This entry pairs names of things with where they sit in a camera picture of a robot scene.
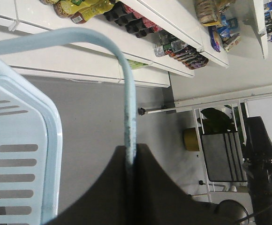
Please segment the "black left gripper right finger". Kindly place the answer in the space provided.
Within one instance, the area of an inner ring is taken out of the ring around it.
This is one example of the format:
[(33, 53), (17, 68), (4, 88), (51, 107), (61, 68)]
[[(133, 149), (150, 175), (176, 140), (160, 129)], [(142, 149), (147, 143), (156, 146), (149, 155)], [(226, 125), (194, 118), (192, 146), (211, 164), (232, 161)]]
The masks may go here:
[(210, 203), (189, 197), (163, 170), (147, 144), (137, 144), (135, 225), (233, 225)]

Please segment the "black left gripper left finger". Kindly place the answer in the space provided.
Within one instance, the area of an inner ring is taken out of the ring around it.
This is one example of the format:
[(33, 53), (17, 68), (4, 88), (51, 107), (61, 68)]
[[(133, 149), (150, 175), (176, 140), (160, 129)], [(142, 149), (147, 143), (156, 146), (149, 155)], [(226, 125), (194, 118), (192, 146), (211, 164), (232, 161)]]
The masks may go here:
[(94, 184), (48, 225), (123, 225), (126, 223), (126, 148), (117, 146)]

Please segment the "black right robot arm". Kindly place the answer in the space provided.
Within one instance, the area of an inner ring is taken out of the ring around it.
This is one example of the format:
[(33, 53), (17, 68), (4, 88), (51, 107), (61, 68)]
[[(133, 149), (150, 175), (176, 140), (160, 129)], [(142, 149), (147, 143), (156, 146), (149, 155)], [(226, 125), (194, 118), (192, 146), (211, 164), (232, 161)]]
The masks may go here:
[(257, 225), (272, 225), (272, 142), (260, 116), (245, 120), (243, 168)]

